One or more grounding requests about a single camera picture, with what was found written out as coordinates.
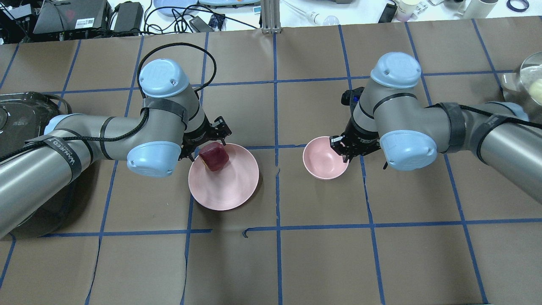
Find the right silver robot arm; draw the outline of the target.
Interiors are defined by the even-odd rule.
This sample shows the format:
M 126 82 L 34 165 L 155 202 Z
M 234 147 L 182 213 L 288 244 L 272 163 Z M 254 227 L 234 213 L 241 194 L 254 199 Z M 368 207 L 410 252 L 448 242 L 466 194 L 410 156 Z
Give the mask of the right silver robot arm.
M 423 107 L 414 93 L 420 78 L 420 64 L 411 55 L 382 55 L 367 85 L 344 93 L 341 102 L 350 106 L 351 117 L 343 133 L 329 138 L 330 147 L 345 163 L 383 150 L 391 168 L 412 171 L 432 164 L 438 154 L 472 150 L 481 158 L 483 140 L 501 124 L 541 127 L 514 103 Z

